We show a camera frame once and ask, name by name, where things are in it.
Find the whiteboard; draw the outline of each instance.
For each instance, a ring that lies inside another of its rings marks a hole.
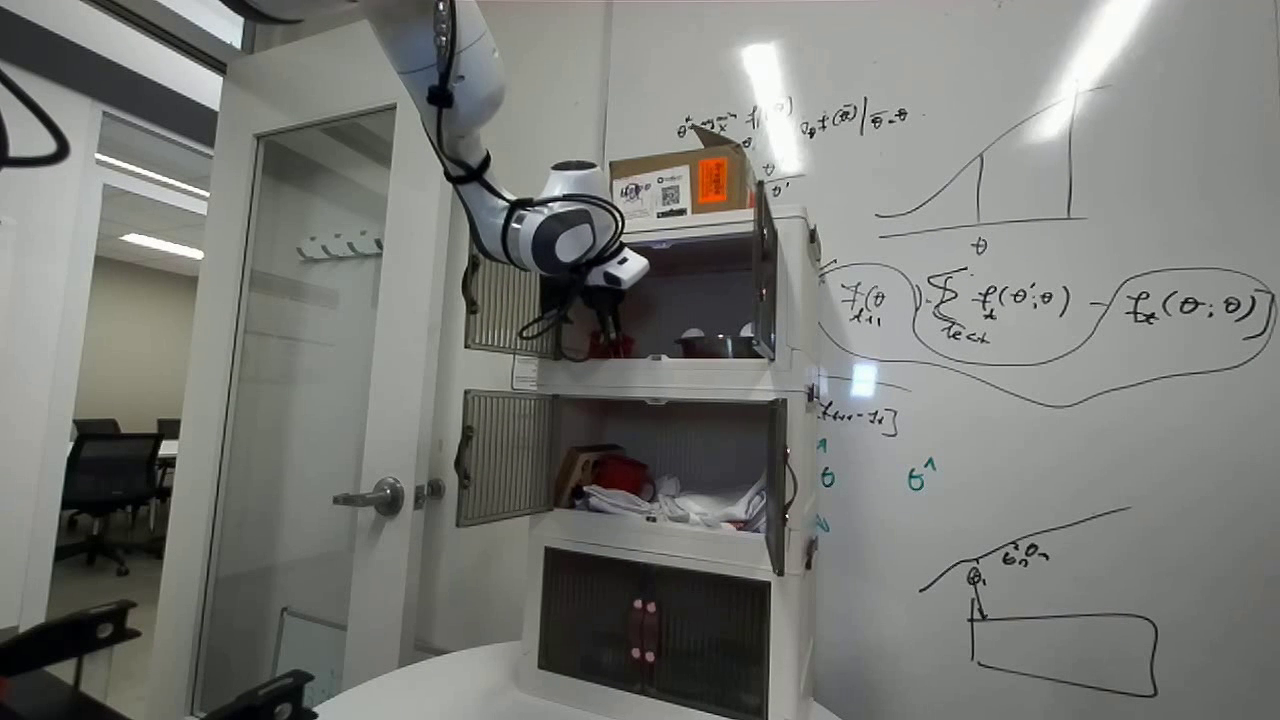
[[[608,37],[608,157],[717,125],[824,241],[816,694],[1277,715],[1273,0],[621,0]]]

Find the sticker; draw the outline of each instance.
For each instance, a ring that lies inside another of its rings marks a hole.
[[[612,179],[612,202],[627,220],[661,220],[661,214],[688,214],[690,212],[690,177],[688,169],[661,169]]]
[[[694,158],[694,207],[725,207],[726,202],[726,157]]]

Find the white shelving unit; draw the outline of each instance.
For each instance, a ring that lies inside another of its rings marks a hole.
[[[653,274],[625,303],[630,355],[515,355],[507,390],[466,390],[458,524],[533,518],[521,684],[615,720],[813,713],[813,297],[796,207],[630,224]],[[684,355],[681,331],[747,355]],[[555,506],[571,447],[621,445],[690,491],[767,488],[763,529]]]

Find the white table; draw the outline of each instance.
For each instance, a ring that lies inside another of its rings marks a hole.
[[[159,459],[174,462],[179,439],[159,439]]]
[[[482,643],[355,684],[319,720],[600,720],[515,684],[521,643]]]

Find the cabinet door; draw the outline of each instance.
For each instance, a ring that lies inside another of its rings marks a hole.
[[[499,524],[552,506],[552,400],[527,390],[464,390],[464,433],[452,455],[456,529]]]
[[[492,263],[470,253],[458,297],[466,308],[464,347],[537,355],[537,340],[521,340],[521,327],[539,310],[539,274]]]
[[[778,255],[778,236],[773,224],[773,207],[767,207],[767,187],[754,184],[754,290],[758,290],[758,308],[754,308],[754,350],[775,360],[775,255]]]
[[[537,665],[763,720],[767,583],[549,546]]]
[[[773,574],[787,573],[787,506],[796,502],[796,466],[787,459],[787,404],[775,400],[767,416],[767,518],[763,546]]]

